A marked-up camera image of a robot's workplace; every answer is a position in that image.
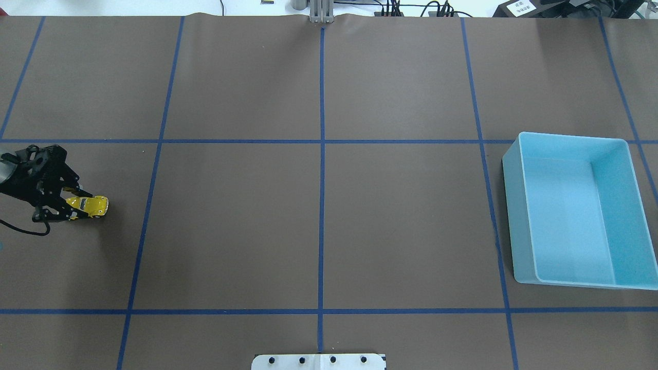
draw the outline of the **grid square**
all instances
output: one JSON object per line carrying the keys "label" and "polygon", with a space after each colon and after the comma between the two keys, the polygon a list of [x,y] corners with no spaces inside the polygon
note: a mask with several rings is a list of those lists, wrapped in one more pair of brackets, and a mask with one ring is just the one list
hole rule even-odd
{"label": "grid square", "polygon": [[327,138],[478,138],[456,18],[346,14],[327,28],[325,55]]}
{"label": "grid square", "polygon": [[136,315],[123,369],[249,369],[257,354],[317,352],[316,315]]}
{"label": "grid square", "polygon": [[520,369],[656,369],[658,313],[513,315]]}
{"label": "grid square", "polygon": [[658,51],[647,40],[658,38],[658,24],[604,18],[605,31],[628,107],[641,139],[658,140]]}
{"label": "grid square", "polygon": [[179,21],[47,18],[5,137],[157,138]]}
{"label": "grid square", "polygon": [[166,137],[318,139],[319,29],[307,16],[186,17]]}
{"label": "grid square", "polygon": [[326,150],[325,308],[503,307],[477,145]]}
{"label": "grid square", "polygon": [[[6,145],[20,149],[20,144]],[[125,309],[156,144],[66,144],[84,188],[109,198],[107,216],[53,223],[44,238],[2,229],[0,307]],[[34,208],[0,197],[2,218],[27,230]]]}
{"label": "grid square", "polygon": [[386,354],[389,369],[511,369],[502,314],[325,315],[327,352]]}
{"label": "grid square", "polygon": [[[493,203],[498,221],[498,233],[503,252],[510,307],[629,307],[658,305],[658,294],[650,290],[613,290],[521,284],[514,279],[502,163],[503,155],[507,152],[509,146],[509,144],[489,144],[485,145],[485,150],[492,185]],[[656,206],[651,193],[636,145],[632,145],[630,149],[649,231],[653,240],[656,241],[658,240],[658,206]],[[656,250],[656,245],[656,243],[653,244],[654,250]]]}
{"label": "grid square", "polygon": [[2,369],[115,369],[123,315],[0,315]]}
{"label": "grid square", "polygon": [[0,53],[0,65],[2,66],[0,120],[4,120],[7,114],[9,102],[23,70],[25,59],[30,52],[39,21],[38,17],[0,17],[0,45],[2,45],[2,53]]}
{"label": "grid square", "polygon": [[596,19],[479,18],[466,29],[485,139],[633,138]]}
{"label": "grid square", "polygon": [[316,308],[319,149],[165,144],[135,308]]}

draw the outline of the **plastic bin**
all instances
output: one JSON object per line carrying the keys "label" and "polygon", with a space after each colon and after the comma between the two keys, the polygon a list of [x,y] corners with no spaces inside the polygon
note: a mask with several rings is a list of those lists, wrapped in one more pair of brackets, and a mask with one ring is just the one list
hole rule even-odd
{"label": "plastic bin", "polygon": [[518,282],[658,290],[624,140],[522,132],[503,170]]}

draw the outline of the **white label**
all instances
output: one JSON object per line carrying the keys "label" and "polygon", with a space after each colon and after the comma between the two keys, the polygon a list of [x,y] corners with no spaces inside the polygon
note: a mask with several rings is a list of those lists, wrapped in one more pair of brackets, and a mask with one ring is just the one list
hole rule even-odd
{"label": "white label", "polygon": [[514,16],[524,15],[530,13],[531,11],[537,9],[530,0],[519,0],[516,3],[511,3],[507,6],[509,11],[512,12]]}

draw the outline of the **yellow toy car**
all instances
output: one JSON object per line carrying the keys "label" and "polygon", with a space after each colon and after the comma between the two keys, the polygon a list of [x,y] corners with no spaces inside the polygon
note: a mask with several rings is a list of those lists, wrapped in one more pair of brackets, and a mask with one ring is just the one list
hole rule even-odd
{"label": "yellow toy car", "polygon": [[86,212],[89,217],[101,217],[107,213],[109,201],[107,197],[95,196],[90,197],[71,197],[66,199],[66,202],[73,208]]}

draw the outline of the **blue tape line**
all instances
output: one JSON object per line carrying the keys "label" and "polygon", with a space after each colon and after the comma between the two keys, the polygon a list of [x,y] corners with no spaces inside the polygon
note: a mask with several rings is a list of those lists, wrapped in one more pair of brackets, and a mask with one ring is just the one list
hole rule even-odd
{"label": "blue tape line", "polygon": [[653,199],[658,203],[658,190],[653,181],[653,176],[651,175],[651,169],[649,169],[649,163],[647,162],[647,157],[644,155],[644,149],[642,149],[642,144],[640,141],[640,135],[638,134],[638,129],[635,127],[635,122],[633,121],[633,116],[630,113],[630,107],[628,106],[628,101],[626,100],[626,94],[624,89],[621,86],[621,80],[619,80],[619,75],[617,74],[617,68],[615,66],[615,61],[613,60],[613,53],[610,49],[610,43],[608,42],[608,35],[605,31],[605,25],[603,24],[603,18],[599,17],[599,27],[601,28],[601,35],[603,36],[603,43],[605,44],[605,52],[608,54],[608,61],[610,62],[610,69],[613,71],[613,76],[615,77],[615,83],[617,84],[617,89],[619,91],[619,96],[621,97],[622,104],[624,105],[624,110],[626,111],[626,117],[628,117],[628,123],[630,124],[630,129],[633,131],[633,137],[638,145],[638,151],[640,152],[640,158],[642,159],[642,165],[644,170],[647,173],[649,178],[649,185],[651,186],[651,191],[653,192]]}
{"label": "blue tape line", "polygon": [[0,315],[125,315],[127,309],[53,309],[53,308],[4,308]]}
{"label": "blue tape line", "polygon": [[41,18],[39,26],[37,27],[37,32],[34,34],[34,39],[32,40],[32,46],[28,52],[28,57],[25,59],[25,64],[23,64],[23,69],[20,71],[20,76],[18,77],[18,82],[16,83],[16,88],[14,89],[14,94],[11,95],[11,101],[9,102],[9,107],[7,107],[7,113],[5,114],[5,120],[2,122],[2,128],[0,128],[0,138],[5,135],[5,130],[9,124],[9,117],[11,117],[11,111],[14,109],[14,104],[16,103],[16,98],[18,97],[18,92],[20,91],[20,86],[23,85],[23,78],[25,73],[28,71],[28,66],[32,60],[32,54],[34,54],[34,49],[37,47],[37,41],[39,40],[39,35],[41,35],[41,29],[43,28],[43,23],[45,22],[45,16]]}
{"label": "blue tape line", "polygon": [[167,144],[319,144],[317,139],[163,139]]}
{"label": "blue tape line", "polygon": [[325,315],[450,315],[456,313],[505,313],[504,308],[326,308]]}
{"label": "blue tape line", "polygon": [[356,140],[341,140],[341,139],[327,139],[324,141],[327,144],[479,144],[480,140],[460,140],[460,139],[436,139],[436,140],[422,140],[422,139],[356,139]]}
{"label": "blue tape line", "polygon": [[[0,139],[3,143],[27,144],[321,144],[318,139]],[[514,140],[477,139],[326,139],[325,144],[511,144]]]}
{"label": "blue tape line", "polygon": [[595,313],[595,312],[658,312],[658,307],[527,307],[511,308],[511,313]]}
{"label": "blue tape line", "polygon": [[486,154],[484,151],[484,141],[482,137],[482,126],[480,125],[480,112],[478,110],[478,100],[475,94],[475,83],[473,81],[473,69],[470,63],[470,53],[468,51],[468,38],[466,34],[466,24],[464,18],[460,18],[461,33],[464,40],[464,53],[466,55],[466,67],[468,70],[468,82],[470,84],[470,98],[473,103],[473,114],[475,116],[475,126],[478,131],[478,139],[480,140],[480,158],[482,160],[482,170],[484,171],[484,183],[487,189],[487,200],[489,202],[489,215],[492,220],[493,234],[495,236],[495,247],[498,257],[498,273],[500,276],[500,285],[503,292],[503,303],[505,304],[505,318],[507,321],[507,335],[509,337],[509,347],[512,355],[512,364],[515,370],[519,370],[519,361],[517,359],[517,345],[514,339],[514,328],[512,326],[512,315],[509,312],[509,298],[507,296],[507,283],[505,282],[505,266],[503,265],[503,254],[500,247],[500,237],[498,235],[498,224],[495,219],[494,210],[494,197],[492,196],[492,188],[489,180],[489,168],[487,166]]}
{"label": "blue tape line", "polygon": [[128,332],[130,330],[130,316],[133,304],[135,302],[135,291],[137,290],[137,281],[139,277],[139,267],[141,265],[141,256],[144,249],[144,240],[146,238],[146,230],[149,224],[149,214],[151,212],[151,202],[153,201],[153,190],[155,188],[155,180],[158,173],[158,165],[160,162],[160,154],[162,151],[162,139],[165,134],[166,118],[169,111],[169,101],[171,99],[171,91],[174,87],[174,77],[176,75],[176,63],[178,62],[178,51],[180,50],[180,40],[183,35],[183,25],[185,24],[185,17],[180,17],[180,25],[178,26],[178,37],[176,38],[176,50],[174,51],[174,60],[172,61],[171,74],[169,76],[169,85],[167,87],[166,99],[164,101],[163,120],[160,126],[160,136],[158,148],[155,151],[155,160],[153,162],[153,172],[151,173],[151,184],[149,185],[149,194],[146,199],[146,208],[144,211],[144,220],[141,226],[141,234],[139,236],[139,246],[137,249],[137,257],[135,258],[135,268],[132,275],[132,283],[130,285],[130,296],[128,297],[128,312],[126,314],[126,321],[124,323],[124,330],[121,336],[121,346],[119,348],[119,356],[116,361],[116,369],[121,370],[123,366],[123,358],[126,352],[126,343],[128,341]]}
{"label": "blue tape line", "polygon": [[318,226],[318,353],[324,349],[324,27],[320,29],[320,215]]}
{"label": "blue tape line", "polygon": [[158,139],[0,139],[0,142],[27,144],[155,144]]}
{"label": "blue tape line", "polygon": [[[325,308],[323,315],[454,315],[510,313],[658,312],[658,306],[518,308]],[[127,309],[3,308],[0,315],[126,315]],[[131,315],[317,315],[315,308],[282,309],[132,309]]]}
{"label": "blue tape line", "polygon": [[316,315],[315,308],[283,309],[133,309],[133,315]]}

